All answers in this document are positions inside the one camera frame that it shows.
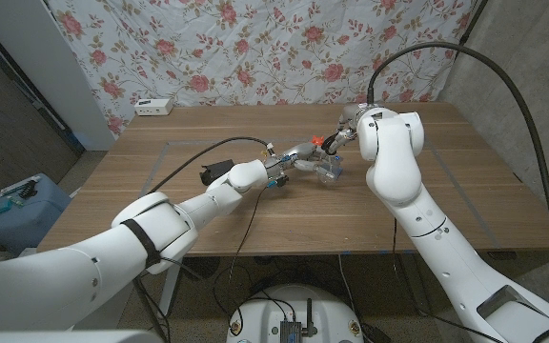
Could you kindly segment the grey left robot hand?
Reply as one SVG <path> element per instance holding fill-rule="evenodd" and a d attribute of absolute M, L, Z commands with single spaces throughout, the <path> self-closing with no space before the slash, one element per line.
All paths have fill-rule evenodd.
<path fill-rule="evenodd" d="M 285 171 L 299 170 L 314 172 L 323 183 L 335 182 L 341 174 L 341 158 L 329 155 L 314 143 L 301 143 L 281 154 L 270 152 L 264 161 L 269 180 L 278 181 L 286 177 Z"/>

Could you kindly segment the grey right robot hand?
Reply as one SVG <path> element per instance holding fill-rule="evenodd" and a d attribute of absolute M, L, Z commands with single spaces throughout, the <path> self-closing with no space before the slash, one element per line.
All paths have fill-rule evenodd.
<path fill-rule="evenodd" d="M 335 155 L 340 147 L 356 139 L 357 123 L 368 110 L 375 109 L 377 104 L 360 103 L 343 108 L 337 123 L 336 133 L 326 138 L 321 149 L 329 155 Z"/>

